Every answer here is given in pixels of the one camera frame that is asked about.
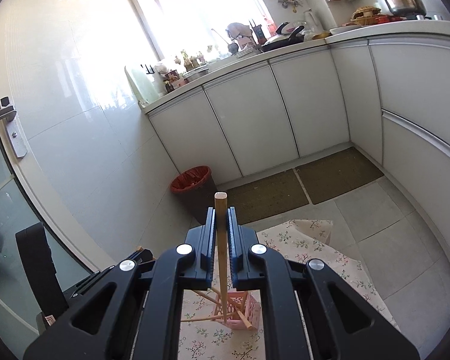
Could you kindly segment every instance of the pink plastic basket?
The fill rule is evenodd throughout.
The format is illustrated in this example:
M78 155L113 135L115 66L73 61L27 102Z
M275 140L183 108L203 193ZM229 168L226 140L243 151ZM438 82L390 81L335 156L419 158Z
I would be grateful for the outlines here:
M262 312L262 307L260 303L252 296L249 291L230 291L228 292L228 298L234 300L239 305L242 305L245 312L246 319L252 324L253 329L259 328L260 323L260 313ZM217 294L215 299L218 303L220 303L220 296ZM227 314L234 312L235 308L228 303ZM215 304L212 315L222 314L222 306ZM230 317L227 318L226 323L223 321L223 318L215 319L216 322L229 327L230 329L246 329L247 327L240 319L236 312L233 313Z

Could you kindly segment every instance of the brown mat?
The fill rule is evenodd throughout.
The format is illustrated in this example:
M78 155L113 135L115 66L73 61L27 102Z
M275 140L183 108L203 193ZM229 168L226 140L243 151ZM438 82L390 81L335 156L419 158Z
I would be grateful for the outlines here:
M227 191L240 225L308 204L293 169Z
M306 163L296 170L313 204L332 199L383 176L354 147Z

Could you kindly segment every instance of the floral pattern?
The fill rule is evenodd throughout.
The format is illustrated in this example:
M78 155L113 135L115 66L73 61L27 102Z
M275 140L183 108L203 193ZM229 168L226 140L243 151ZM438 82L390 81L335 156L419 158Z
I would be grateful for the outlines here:
M360 261L351 259L328 246L332 231L331 221L293 220L257 233L259 242L275 249L286 258L305 263L320 258L341 276L368 303L397 329L398 326L375 286L362 268ZM215 254L213 283L218 286L218 261ZM260 292L252 291L260 300ZM185 291L182 319L207 316L214 304L192 291ZM183 322L180 328L179 360L262 360L265 359L263 322L255 331L231 330L216 321Z

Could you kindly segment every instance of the cabinet door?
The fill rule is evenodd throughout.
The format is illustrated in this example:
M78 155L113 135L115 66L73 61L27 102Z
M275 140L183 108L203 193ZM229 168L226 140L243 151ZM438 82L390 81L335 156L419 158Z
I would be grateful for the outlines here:
M241 177L217 118L199 89L192 96L177 98L164 110L150 113L168 154L180 172L207 165L216 184Z
M345 100L350 140L382 163L382 110L367 41L332 47Z
M450 147L388 117L383 118L383 166L423 207L450 249Z
M348 142L347 115L330 51L307 50L272 59L270 64L300 157Z
M268 64L205 86L244 176L298 158L290 122Z
M370 40L382 106L450 144L450 40Z

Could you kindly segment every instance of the white countertop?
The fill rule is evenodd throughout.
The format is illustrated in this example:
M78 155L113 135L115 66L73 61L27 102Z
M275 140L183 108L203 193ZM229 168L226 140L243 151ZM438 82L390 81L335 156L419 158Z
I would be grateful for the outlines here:
M241 61L235 62L228 66L222 67L212 73L196 79L195 81L189 82L188 84L174 90L171 93L159 98L157 101L148 104L140 105L142 111L147 114L150 111L160 107L161 105L168 103L177 96L180 96L191 89L197 88L200 85L207 83L213 79L219 78L227 73L231 73L241 68L253 65L258 62L265 61L267 59L272 59L277 56L282 56L296 51L309 49L312 47L324 46L327 44L333 44L337 42L349 41L351 39L359 39L369 36L376 35L389 35L394 33L426 33L435 35L447 35L450 36L450 21L446 20L405 20L396 21L393 23L377 24L373 26L366 26L362 28L357 28L356 30L344 32L338 35L333 35L325 39L309 40L308 42L294 44L287 47L282 47L277 50L272 50L268 52L263 52L259 55L254 55L252 57L243 59Z

